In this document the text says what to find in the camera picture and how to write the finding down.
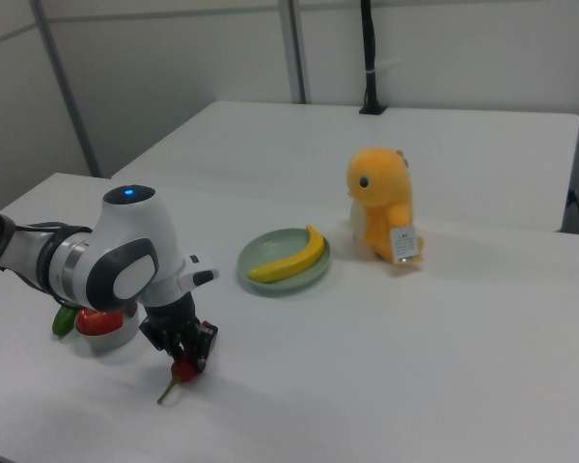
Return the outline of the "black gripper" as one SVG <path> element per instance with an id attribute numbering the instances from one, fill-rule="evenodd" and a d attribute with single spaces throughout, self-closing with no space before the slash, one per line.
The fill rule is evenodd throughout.
<path id="1" fill-rule="evenodd" d="M 218 327 L 207 320 L 199 324 L 190 292 L 164 306 L 147 306 L 146 314 L 140 331 L 153 347 L 178 360 L 183 353 L 181 339 L 196 336 L 187 349 L 187 356 L 196 373 L 200 374 L 206 369 L 208 356 L 216 343 Z"/>

